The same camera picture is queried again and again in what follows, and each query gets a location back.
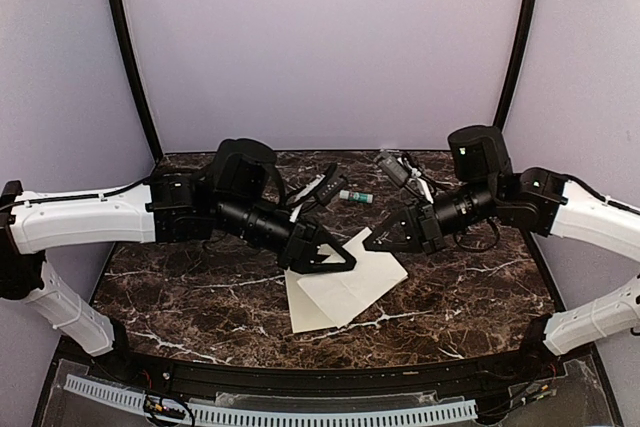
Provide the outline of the white spare paper sheet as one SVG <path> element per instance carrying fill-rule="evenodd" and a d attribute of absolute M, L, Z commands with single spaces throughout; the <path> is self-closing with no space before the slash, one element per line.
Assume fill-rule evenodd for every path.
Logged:
<path fill-rule="evenodd" d="M 408 277 L 407 271 L 392 254 L 364 249 L 363 241 L 370 233 L 369 228 L 364 228 L 344 245 L 356 258 L 353 269 L 356 279 L 349 286 L 362 303 L 358 315 Z"/>

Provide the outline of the beige paper envelope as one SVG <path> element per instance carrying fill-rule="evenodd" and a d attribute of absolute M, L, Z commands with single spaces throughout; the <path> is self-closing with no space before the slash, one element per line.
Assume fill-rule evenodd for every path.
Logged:
<path fill-rule="evenodd" d="M 360 300 L 349 286 L 356 271 L 324 274 L 285 272 L 287 301 L 294 333 L 344 327 L 359 313 Z"/>

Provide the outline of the green white glue stick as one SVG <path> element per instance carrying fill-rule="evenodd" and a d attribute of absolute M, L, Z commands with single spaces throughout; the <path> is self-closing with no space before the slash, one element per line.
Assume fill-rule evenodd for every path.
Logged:
<path fill-rule="evenodd" d="M 366 204 L 371 204 L 374 199 L 372 194 L 354 192 L 349 190 L 341 190 L 339 192 L 339 198 L 345 201 L 359 202 L 359 203 L 366 203 Z"/>

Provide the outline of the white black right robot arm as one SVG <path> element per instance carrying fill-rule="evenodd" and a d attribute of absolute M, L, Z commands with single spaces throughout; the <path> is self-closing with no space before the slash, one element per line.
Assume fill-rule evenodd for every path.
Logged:
<path fill-rule="evenodd" d="M 512 169 L 504 137 L 494 126 L 461 128 L 448 137 L 461 187 L 408 204 L 363 242 L 368 251 L 431 254 L 482 221 L 593 244 L 639 258 L 639 210 L 598 193 L 581 179 L 534 167 Z M 639 280 L 566 312 L 532 320 L 510 360 L 521 381 L 534 379 L 549 360 L 639 326 Z"/>

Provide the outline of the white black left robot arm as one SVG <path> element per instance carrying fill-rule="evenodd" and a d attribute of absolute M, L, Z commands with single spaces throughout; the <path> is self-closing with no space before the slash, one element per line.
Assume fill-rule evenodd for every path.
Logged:
<path fill-rule="evenodd" d="M 90 307 L 46 259 L 50 248 L 103 242 L 179 243 L 222 231 L 275 253 L 298 274 L 346 272 L 355 258 L 321 224 L 294 218 L 276 153 L 226 139 L 195 173 L 148 177 L 112 190 L 45 194 L 8 182 L 1 194 L 1 296 L 34 308 L 120 383 L 141 374 L 124 327 Z"/>

